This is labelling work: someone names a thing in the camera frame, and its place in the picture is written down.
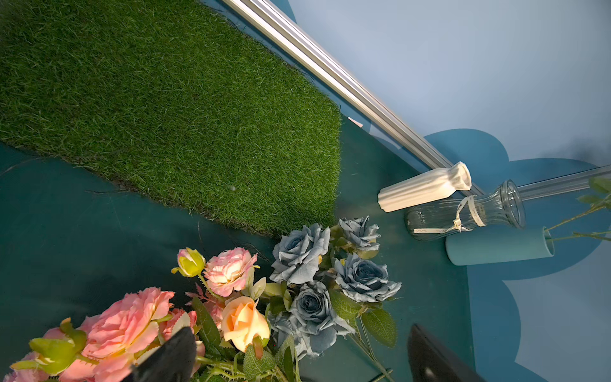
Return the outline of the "pink rose spray stem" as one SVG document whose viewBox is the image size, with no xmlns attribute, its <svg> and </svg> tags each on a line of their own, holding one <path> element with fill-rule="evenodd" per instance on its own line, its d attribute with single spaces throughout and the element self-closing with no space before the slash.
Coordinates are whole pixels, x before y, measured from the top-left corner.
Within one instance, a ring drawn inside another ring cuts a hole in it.
<svg viewBox="0 0 611 382">
<path fill-rule="evenodd" d="M 551 234 L 551 232 L 559 227 L 577 221 L 586 216 L 598 213 L 600 211 L 610 211 L 610 179 L 603 178 L 602 176 L 593 177 L 588 180 L 588 186 L 594 191 L 594 194 L 582 195 L 578 198 L 578 201 L 582 204 L 588 205 L 588 209 L 575 215 L 569 219 L 561 221 L 560 223 L 545 229 L 545 232 Z M 552 238 L 551 241 L 569 240 L 569 239 L 580 239 L 589 238 L 598 240 L 601 242 L 610 242 L 609 238 L 610 231 L 604 232 L 573 232 L 567 237 Z"/>
</svg>

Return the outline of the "blue grey fabric flowers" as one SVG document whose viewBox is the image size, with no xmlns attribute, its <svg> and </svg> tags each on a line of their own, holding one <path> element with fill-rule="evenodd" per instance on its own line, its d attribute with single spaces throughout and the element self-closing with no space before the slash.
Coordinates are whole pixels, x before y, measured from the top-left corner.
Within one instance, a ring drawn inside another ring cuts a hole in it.
<svg viewBox="0 0 611 382">
<path fill-rule="evenodd" d="M 385 302 L 396 299 L 402 284 L 391 279 L 380 251 L 379 226 L 368 216 L 341 218 L 332 227 L 312 224 L 281 238 L 273 249 L 270 283 L 264 292 L 266 316 L 278 354 L 288 346 L 291 371 L 304 358 L 317 358 L 340 338 L 348 338 L 391 381 L 372 346 L 390 349 L 398 328 Z"/>
</svg>

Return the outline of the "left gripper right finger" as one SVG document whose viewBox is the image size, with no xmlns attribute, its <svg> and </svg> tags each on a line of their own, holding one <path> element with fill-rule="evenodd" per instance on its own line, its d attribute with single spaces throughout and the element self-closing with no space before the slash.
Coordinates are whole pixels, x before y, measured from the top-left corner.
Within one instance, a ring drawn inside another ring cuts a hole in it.
<svg viewBox="0 0 611 382">
<path fill-rule="evenodd" d="M 420 324 L 411 326 L 407 340 L 407 352 L 413 381 L 485 381 Z"/>
</svg>

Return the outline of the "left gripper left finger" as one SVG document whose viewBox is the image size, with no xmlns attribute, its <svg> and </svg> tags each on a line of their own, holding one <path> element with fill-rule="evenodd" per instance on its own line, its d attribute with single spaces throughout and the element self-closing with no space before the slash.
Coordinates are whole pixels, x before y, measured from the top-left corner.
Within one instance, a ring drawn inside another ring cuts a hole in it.
<svg viewBox="0 0 611 382">
<path fill-rule="evenodd" d="M 190 381 L 197 359 L 195 335 L 180 329 L 141 365 L 133 367 L 123 382 Z"/>
</svg>

